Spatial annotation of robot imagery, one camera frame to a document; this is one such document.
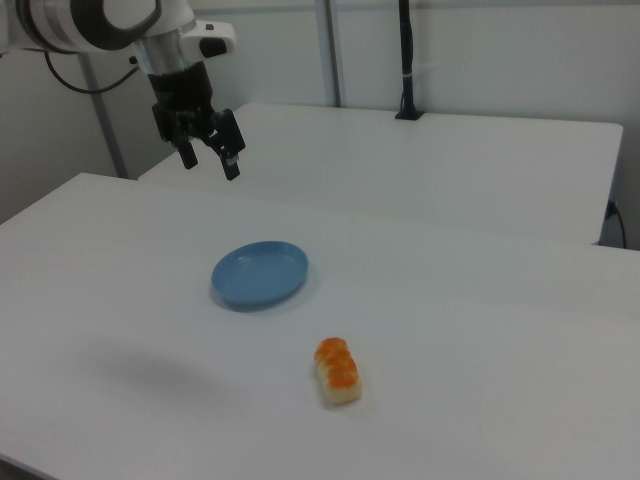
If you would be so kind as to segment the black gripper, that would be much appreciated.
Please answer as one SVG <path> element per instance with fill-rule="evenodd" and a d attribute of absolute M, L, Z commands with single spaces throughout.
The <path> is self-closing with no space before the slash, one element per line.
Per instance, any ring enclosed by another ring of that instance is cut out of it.
<path fill-rule="evenodd" d="M 148 75 L 157 102 L 152 107 L 161 139 L 179 153 L 184 168 L 198 164 L 191 145 L 196 138 L 219 157 L 225 177 L 233 181 L 240 175 L 239 154 L 246 144 L 234 113 L 215 112 L 213 89 L 203 62 L 186 70 Z"/>

